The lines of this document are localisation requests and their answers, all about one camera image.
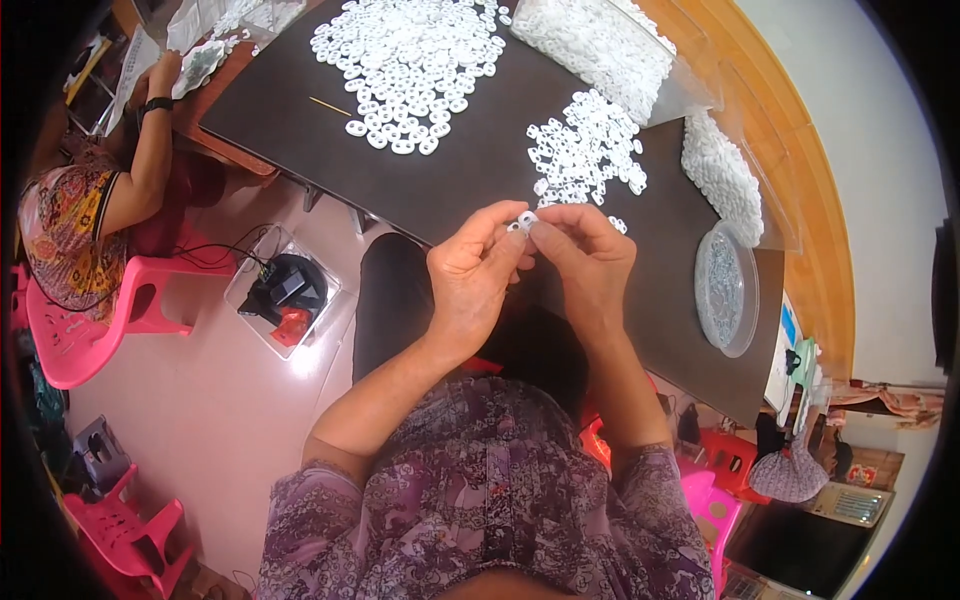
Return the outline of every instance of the woman's right hand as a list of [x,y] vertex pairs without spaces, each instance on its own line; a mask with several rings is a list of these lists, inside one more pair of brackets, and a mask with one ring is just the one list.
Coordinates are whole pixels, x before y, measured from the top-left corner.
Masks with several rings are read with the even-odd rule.
[[587,350],[623,331],[623,296],[636,244],[591,204],[536,211],[530,238],[560,272],[566,317]]
[[176,50],[167,50],[160,60],[150,70],[147,100],[153,98],[169,98],[173,94],[174,84],[180,77],[180,66],[183,58]]

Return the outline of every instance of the round plastic dish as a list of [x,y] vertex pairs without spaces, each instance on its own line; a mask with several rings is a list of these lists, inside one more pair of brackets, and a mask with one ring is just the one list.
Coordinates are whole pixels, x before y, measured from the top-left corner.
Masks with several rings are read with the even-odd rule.
[[760,308],[754,251],[737,241],[735,228],[721,220],[708,231],[693,269],[700,327],[730,358],[750,347]]

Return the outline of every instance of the woman's left hand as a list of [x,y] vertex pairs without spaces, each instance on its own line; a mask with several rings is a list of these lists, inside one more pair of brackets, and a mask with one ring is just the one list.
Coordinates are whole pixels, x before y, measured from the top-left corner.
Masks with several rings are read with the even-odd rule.
[[127,101],[127,110],[136,112],[140,107],[147,104],[147,91],[150,89],[150,71],[154,66],[150,65],[147,70],[137,78],[133,85],[133,92],[130,94],[130,100]]
[[457,364],[490,337],[516,270],[534,267],[534,245],[504,225],[527,209],[510,200],[481,208],[427,255],[435,307],[424,341]]

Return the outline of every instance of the woman's hand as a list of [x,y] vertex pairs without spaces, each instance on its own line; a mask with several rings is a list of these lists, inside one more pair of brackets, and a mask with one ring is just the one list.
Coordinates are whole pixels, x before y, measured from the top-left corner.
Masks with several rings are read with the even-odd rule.
[[505,200],[474,212],[453,237],[426,257],[434,313],[424,342],[460,364],[490,337],[516,269],[532,269],[534,247],[522,231],[507,232],[527,204]]
[[623,330],[623,295],[636,244],[592,204],[556,204],[537,211],[530,239],[557,266],[566,317],[585,348]]
[[150,69],[147,86],[147,100],[152,98],[169,98],[173,93],[174,84],[180,76],[180,66],[183,58],[176,50],[167,50],[160,60]]
[[137,78],[136,84],[133,85],[133,91],[130,94],[130,100],[127,101],[128,111],[136,112],[140,110],[140,107],[147,104],[147,93],[150,90],[150,72],[152,70],[154,70],[154,66],[148,66],[147,70]]

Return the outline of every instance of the curtain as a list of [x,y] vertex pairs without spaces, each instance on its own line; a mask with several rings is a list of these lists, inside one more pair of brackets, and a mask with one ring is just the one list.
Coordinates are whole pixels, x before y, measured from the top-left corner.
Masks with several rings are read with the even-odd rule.
[[830,393],[828,424],[843,425],[846,411],[840,407],[867,402],[874,398],[894,415],[908,419],[898,429],[926,429],[940,422],[944,411],[944,391],[935,388],[894,386],[851,379],[847,385],[834,387]]

